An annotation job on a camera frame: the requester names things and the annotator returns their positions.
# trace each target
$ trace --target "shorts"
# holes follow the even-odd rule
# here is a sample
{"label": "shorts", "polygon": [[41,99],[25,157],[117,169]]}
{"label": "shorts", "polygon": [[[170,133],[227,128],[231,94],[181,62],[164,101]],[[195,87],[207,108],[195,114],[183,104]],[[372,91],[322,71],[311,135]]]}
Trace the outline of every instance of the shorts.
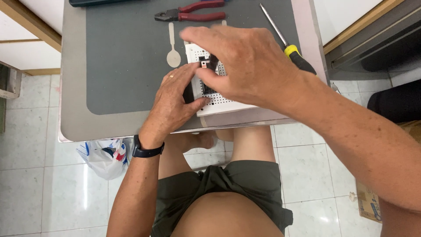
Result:
{"label": "shorts", "polygon": [[181,216],[199,197],[212,192],[235,192],[258,205],[285,234],[292,211],[282,208],[279,166],[274,162],[241,160],[225,169],[184,172],[158,180],[157,208],[151,237],[170,236]]}

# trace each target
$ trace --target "white plastic bag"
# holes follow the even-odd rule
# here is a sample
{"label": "white plastic bag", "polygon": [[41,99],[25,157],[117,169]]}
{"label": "white plastic bag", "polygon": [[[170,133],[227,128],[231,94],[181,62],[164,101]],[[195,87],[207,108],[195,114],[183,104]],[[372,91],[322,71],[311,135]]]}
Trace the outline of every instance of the white plastic bag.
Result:
{"label": "white plastic bag", "polygon": [[119,177],[127,163],[126,144],[121,138],[88,141],[80,144],[76,151],[95,173],[111,180]]}

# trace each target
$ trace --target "pliers jaw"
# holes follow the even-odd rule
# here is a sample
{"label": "pliers jaw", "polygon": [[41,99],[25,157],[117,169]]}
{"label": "pliers jaw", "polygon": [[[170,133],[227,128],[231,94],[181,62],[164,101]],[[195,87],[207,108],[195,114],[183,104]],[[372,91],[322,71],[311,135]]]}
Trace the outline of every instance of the pliers jaw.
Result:
{"label": "pliers jaw", "polygon": [[161,11],[160,13],[155,14],[156,21],[162,22],[174,22],[179,20],[179,9],[170,9],[166,11]]}

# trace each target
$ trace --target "red-handled pliers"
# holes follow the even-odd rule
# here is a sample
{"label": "red-handled pliers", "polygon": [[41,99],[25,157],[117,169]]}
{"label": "red-handled pliers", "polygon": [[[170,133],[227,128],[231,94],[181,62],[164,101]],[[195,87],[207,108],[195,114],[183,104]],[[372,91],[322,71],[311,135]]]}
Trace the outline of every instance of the red-handled pliers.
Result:
{"label": "red-handled pliers", "polygon": [[190,12],[203,8],[218,8],[225,5],[224,0],[202,1],[179,7],[176,9],[161,11],[155,14],[155,21],[173,22],[173,21],[191,21],[191,22],[209,22],[225,19],[225,12],[216,12],[210,14],[191,14]]}

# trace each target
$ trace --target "white pegboard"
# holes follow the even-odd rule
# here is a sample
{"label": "white pegboard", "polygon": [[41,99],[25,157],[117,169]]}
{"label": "white pegboard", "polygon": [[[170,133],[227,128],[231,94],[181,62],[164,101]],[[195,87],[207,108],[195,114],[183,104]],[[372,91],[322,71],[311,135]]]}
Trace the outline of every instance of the white pegboard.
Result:
{"label": "white pegboard", "polygon": [[[188,63],[198,62],[199,57],[202,56],[205,56],[205,58],[209,57],[209,53],[196,44],[186,44],[185,47]],[[226,75],[224,65],[221,62],[218,62],[218,67],[216,68],[215,72],[219,75]],[[210,102],[205,105],[203,109],[196,113],[198,117],[218,113],[234,112],[256,107],[254,105],[246,105],[240,102],[226,99],[219,93],[204,95],[202,89],[202,81],[197,77],[197,75],[195,75],[192,79],[192,87],[195,99],[200,97],[210,98]]]}

